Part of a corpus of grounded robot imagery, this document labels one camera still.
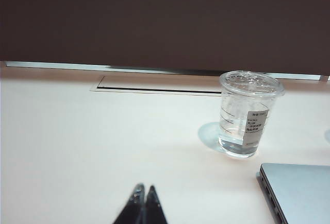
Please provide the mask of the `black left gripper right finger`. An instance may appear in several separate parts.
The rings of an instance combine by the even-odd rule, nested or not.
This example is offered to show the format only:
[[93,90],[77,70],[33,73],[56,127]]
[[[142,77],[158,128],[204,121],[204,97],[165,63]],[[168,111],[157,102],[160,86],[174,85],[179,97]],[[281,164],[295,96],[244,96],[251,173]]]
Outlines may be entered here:
[[145,223],[167,224],[155,186],[151,185],[145,202]]

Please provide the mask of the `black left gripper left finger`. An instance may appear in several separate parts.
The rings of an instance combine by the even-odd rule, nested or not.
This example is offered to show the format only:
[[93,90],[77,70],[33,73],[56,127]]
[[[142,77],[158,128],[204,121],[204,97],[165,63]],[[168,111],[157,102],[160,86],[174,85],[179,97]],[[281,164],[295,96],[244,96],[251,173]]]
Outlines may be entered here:
[[143,183],[136,184],[124,208],[113,223],[144,223],[144,196],[145,187]]

